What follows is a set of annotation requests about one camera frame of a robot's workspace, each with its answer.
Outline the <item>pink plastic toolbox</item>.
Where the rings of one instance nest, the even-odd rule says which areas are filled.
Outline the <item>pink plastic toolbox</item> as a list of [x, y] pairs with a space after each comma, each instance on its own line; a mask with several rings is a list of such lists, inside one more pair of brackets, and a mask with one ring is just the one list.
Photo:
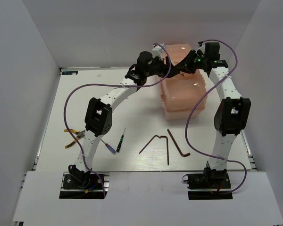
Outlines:
[[[190, 52], [189, 44], [166, 45], [173, 65], [181, 62]], [[186, 120], [199, 99], [207, 92], [205, 80], [199, 69], [194, 74], [180, 72], [164, 79], [160, 84], [162, 106], [166, 120]], [[191, 119], [205, 110], [207, 97], [197, 106]]]

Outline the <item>short-leg brown hex key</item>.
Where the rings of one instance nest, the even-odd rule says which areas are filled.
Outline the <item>short-leg brown hex key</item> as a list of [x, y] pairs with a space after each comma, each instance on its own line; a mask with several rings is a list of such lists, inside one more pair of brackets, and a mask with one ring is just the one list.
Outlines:
[[167, 129], [167, 132], [168, 132], [169, 136], [171, 137], [171, 139], [172, 139], [172, 141], [173, 141], [173, 143], [174, 143], [176, 149], [178, 150], [179, 154], [180, 154], [183, 158], [186, 158], [186, 157], [190, 156], [190, 155], [191, 155], [190, 153], [184, 154], [184, 153], [181, 151], [181, 149], [180, 149], [180, 147], [179, 147], [177, 141], [175, 140], [173, 134], [171, 133], [170, 129]]

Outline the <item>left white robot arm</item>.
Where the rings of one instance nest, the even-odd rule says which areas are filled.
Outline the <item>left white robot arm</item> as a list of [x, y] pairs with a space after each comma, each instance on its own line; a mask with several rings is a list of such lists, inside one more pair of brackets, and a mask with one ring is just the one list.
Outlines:
[[153, 56], [150, 52], [140, 53], [135, 69], [129, 71], [118, 85], [106, 85], [113, 89], [101, 98], [91, 98], [85, 115], [85, 138], [80, 145], [81, 153], [73, 165], [68, 167], [69, 173], [74, 177], [74, 182], [80, 188], [85, 188], [90, 183], [88, 171], [92, 170], [92, 162], [100, 140], [112, 127], [113, 111], [130, 95], [140, 88], [146, 87], [147, 78], [153, 75], [172, 78], [179, 74], [171, 62], [169, 53], [165, 51], [166, 58]]

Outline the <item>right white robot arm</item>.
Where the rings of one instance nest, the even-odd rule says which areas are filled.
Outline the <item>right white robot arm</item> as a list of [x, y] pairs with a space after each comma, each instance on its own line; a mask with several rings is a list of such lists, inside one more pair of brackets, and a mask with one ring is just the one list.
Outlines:
[[221, 178], [227, 174], [227, 162], [232, 144], [247, 124], [251, 101], [237, 91], [225, 60], [220, 58], [219, 40], [199, 42], [204, 50], [191, 50], [188, 55], [176, 65], [184, 73], [195, 73], [203, 70], [213, 82], [220, 98], [220, 105], [214, 116], [216, 140], [212, 154], [208, 155], [204, 168], [204, 184], [210, 188], [216, 187]]

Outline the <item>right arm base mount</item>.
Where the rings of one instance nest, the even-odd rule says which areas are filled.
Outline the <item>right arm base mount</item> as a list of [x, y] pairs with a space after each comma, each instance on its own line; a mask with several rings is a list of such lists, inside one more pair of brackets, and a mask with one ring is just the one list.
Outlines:
[[225, 178], [208, 178], [204, 173], [185, 174], [182, 177], [190, 201], [232, 200], [232, 188], [228, 174]]

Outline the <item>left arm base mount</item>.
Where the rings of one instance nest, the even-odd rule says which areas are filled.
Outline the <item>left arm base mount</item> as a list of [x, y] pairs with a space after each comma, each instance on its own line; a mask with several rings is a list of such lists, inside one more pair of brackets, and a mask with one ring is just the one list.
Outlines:
[[98, 176], [87, 174], [82, 183], [77, 181], [69, 173], [64, 173], [59, 192], [59, 199], [77, 200], [103, 200], [104, 193], [107, 195], [109, 188], [109, 174], [99, 174], [103, 187]]

